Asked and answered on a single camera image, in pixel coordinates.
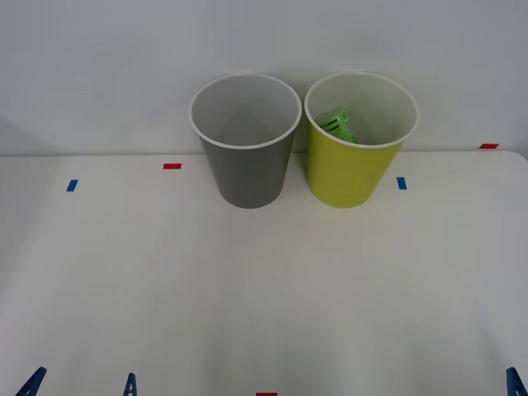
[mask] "blue clip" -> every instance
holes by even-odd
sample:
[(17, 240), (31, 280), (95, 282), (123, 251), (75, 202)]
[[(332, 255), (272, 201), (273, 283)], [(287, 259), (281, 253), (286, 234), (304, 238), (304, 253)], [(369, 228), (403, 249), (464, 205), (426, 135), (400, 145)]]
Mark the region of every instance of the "blue clip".
[(138, 390), (135, 386), (134, 373), (130, 373), (129, 378), (126, 380), (125, 392), (123, 392), (123, 396), (129, 396), (130, 394), (132, 394), (132, 396), (138, 396)]
[(396, 177), (398, 181), (398, 188), (400, 190), (407, 190), (407, 183), (405, 182), (405, 177)]
[(528, 396), (525, 385), (522, 384), (521, 377), (517, 374), (514, 367), (506, 370), (506, 385), (508, 396)]
[(39, 390), (40, 384), (46, 375), (47, 369), (40, 367), (20, 388), (16, 396), (35, 396)]
[(70, 180), (66, 192), (74, 192), (75, 187), (77, 187), (78, 180)]

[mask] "yellow cup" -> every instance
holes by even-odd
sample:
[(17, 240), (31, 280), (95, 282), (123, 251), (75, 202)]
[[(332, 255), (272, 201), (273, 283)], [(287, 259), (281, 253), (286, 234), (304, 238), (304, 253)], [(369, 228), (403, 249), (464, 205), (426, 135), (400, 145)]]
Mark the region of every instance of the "yellow cup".
[[(358, 206), (370, 197), (420, 117), (405, 88), (361, 72), (317, 81), (306, 94), (304, 109), (310, 121), (308, 184), (319, 200), (337, 208)], [(317, 125), (316, 120), (339, 109), (346, 111), (358, 144)]]

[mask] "cup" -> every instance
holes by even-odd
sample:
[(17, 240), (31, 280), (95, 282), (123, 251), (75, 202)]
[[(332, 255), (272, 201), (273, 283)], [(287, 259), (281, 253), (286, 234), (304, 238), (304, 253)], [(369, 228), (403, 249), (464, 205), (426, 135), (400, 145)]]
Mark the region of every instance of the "cup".
[(301, 114), (293, 88), (263, 74), (219, 78), (196, 93), (189, 119), (227, 202), (250, 209), (279, 196)]
[[(338, 73), (317, 81), (306, 94), (309, 119), (308, 184), (327, 205), (351, 208), (365, 202), (406, 139), (420, 113), (401, 85), (372, 73)], [(358, 144), (321, 129), (317, 120), (344, 109)]]

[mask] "cup rim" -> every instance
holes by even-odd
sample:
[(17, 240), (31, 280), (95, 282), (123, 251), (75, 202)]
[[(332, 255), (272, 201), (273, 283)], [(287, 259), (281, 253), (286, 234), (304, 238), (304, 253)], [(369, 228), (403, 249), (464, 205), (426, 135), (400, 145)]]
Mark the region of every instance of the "cup rim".
[[(379, 80), (383, 80), (386, 83), (392, 84), (396, 88), (398, 88), (400, 91), (402, 91), (405, 95), (407, 95), (407, 97), (411, 100), (411, 103), (414, 106), (414, 110), (416, 112), (416, 119), (414, 121), (414, 125), (412, 126), (412, 128), (404, 136), (402, 136), (401, 138), (399, 138), (399, 139), (397, 139), (395, 141), (392, 141), (392, 142), (389, 142), (389, 143), (384, 143), (384, 144), (356, 144), (356, 143), (350, 143), (350, 142), (346, 142), (344, 140), (338, 139), (335, 136), (332, 136), (331, 134), (329, 134), (328, 132), (323, 130), (323, 128), (321, 128), (319, 125), (317, 125), (317, 123), (315, 122), (314, 118), (312, 118), (312, 115), (310, 114), (309, 108), (308, 108), (308, 100), (310, 98), (310, 95), (314, 91), (314, 89), (319, 84), (324, 83), (325, 81), (329, 80), (330, 78), (335, 78), (337, 76), (342, 76), (342, 75), (359, 75), (359, 74), (362, 74), (362, 75), (365, 75), (365, 76), (369, 76), (369, 77), (372, 77), (372, 78), (378, 78)], [(350, 146), (350, 147), (356, 147), (356, 148), (359, 148), (359, 149), (374, 149), (374, 150), (376, 150), (376, 149), (386, 149), (388, 147), (395, 146), (396, 144), (400, 144), (400, 143), (404, 142), (411, 134), (413, 134), (413, 132), (417, 128), (418, 121), (420, 120), (420, 109), (418, 108), (418, 104), (417, 104), (416, 100), (414, 99), (413, 95), (411, 95), (411, 93), (407, 89), (405, 89), (403, 86), (401, 86), (400, 84), (398, 84), (397, 82), (395, 82), (395, 81), (393, 81), (393, 80), (391, 80), (389, 78), (386, 78), (384, 76), (380, 76), (379, 74), (370, 73), (370, 72), (363, 72), (363, 71), (357, 71), (357, 72), (350, 71), (350, 72), (334, 73), (334, 74), (331, 74), (331, 75), (329, 75), (327, 77), (324, 77), (324, 78), (321, 78), (320, 80), (318, 80), (314, 85), (312, 85), (312, 87), (310, 87), (310, 89), (306, 93), (306, 97), (304, 98), (304, 112), (306, 113), (306, 116), (308, 117), (308, 120), (310, 121), (310, 124), (318, 132), (320, 132), (324, 136), (334, 140), (335, 142), (338, 142), (339, 144), (343, 144), (343, 145)]]
[[(216, 83), (219, 83), (220, 81), (223, 81), (223, 80), (227, 80), (229, 78), (236, 78), (236, 77), (242, 77), (242, 76), (251, 76), (251, 77), (260, 77), (260, 78), (268, 78), (270, 80), (273, 80), (275, 81), (276, 83), (280, 83), (281, 85), (283, 85), (284, 87), (286, 87), (293, 95), (294, 95), (294, 98), (295, 98), (295, 101), (297, 102), (297, 108), (298, 108), (298, 111), (297, 111), (297, 118), (295, 119), (295, 122), (293, 123), (293, 125), (282, 135), (274, 138), (273, 140), (270, 140), (270, 141), (267, 141), (265, 143), (260, 143), (260, 144), (253, 144), (251, 146), (235, 146), (235, 145), (232, 145), (232, 144), (225, 144), (225, 143), (221, 143), (219, 141), (216, 141), (212, 138), (210, 138), (209, 136), (206, 136), (205, 134), (203, 134), (202, 132), (200, 132), (200, 130), (198, 129), (198, 127), (196, 126), (195, 124), (195, 121), (192, 119), (192, 109), (195, 105), (195, 101), (196, 99), (198, 98), (198, 96), (203, 92), (205, 91), (207, 88), (209, 88), (210, 86), (216, 84)], [(223, 76), (223, 77), (220, 77), (220, 78), (216, 78), (215, 80), (211, 81), (211, 82), (208, 82), (206, 85), (204, 85), (193, 97), (192, 97), (192, 100), (191, 100), (191, 104), (189, 105), (189, 111), (188, 111), (188, 115), (189, 115), (189, 121), (191, 122), (191, 126), (192, 126), (192, 129), (198, 134), (198, 136), (200, 136), (202, 139), (206, 140), (207, 142), (211, 143), (211, 144), (214, 144), (215, 146), (219, 146), (219, 147), (222, 147), (224, 149), (233, 149), (233, 150), (252, 150), (252, 149), (261, 149), (261, 148), (264, 148), (264, 147), (267, 147), (267, 146), (271, 146), (281, 140), (283, 140), (284, 138), (288, 137), (290, 134), (293, 133), (293, 131), (295, 130), (295, 128), (297, 128), (297, 125), (299, 125), (299, 122), (300, 122), (300, 117), (303, 115), (303, 104), (301, 103), (300, 101), (300, 98), (299, 98), (299, 95), (297, 94), (297, 92), (295, 91), (294, 88), (290, 87), (290, 85), (288, 85), (287, 83), (285, 83), (284, 81), (280, 80), (279, 78), (275, 78), (275, 77), (272, 77), (272, 76), (268, 76), (267, 74), (261, 74), (261, 73), (236, 73), (236, 74), (229, 74), (227, 76)]]

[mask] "white table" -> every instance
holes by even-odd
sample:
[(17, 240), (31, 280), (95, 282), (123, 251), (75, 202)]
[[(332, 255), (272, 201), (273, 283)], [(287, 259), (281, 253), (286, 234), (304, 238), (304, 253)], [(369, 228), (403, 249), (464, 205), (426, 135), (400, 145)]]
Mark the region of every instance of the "white table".
[(129, 372), (139, 396), (528, 380), (524, 158), (401, 153), (350, 210), (309, 193), (303, 160), (241, 210), (200, 155), (0, 158), (0, 394), (39, 365), (39, 396), (121, 396)]

